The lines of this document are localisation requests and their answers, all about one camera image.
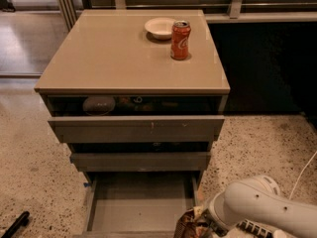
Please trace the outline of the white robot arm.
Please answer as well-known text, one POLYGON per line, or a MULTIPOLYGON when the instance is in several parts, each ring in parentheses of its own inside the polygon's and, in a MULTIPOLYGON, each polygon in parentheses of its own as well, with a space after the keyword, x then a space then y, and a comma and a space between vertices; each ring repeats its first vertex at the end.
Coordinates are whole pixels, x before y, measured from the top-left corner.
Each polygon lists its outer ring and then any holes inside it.
POLYGON ((317 238, 317 206, 289 200, 279 193, 277 183, 267 176, 234 181, 204 202, 201 217, 219 236, 250 220, 297 238, 317 238))

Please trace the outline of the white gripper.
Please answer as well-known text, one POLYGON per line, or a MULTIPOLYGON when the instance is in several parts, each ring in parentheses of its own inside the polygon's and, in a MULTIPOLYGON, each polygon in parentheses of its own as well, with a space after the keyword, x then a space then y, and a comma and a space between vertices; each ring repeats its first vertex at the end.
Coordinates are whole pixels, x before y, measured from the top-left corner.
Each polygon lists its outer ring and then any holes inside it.
POLYGON ((224 237, 244 220, 241 214, 234 212, 225 202, 225 193, 220 192, 207 198, 202 204, 201 218, 208 228, 219 237, 224 237))

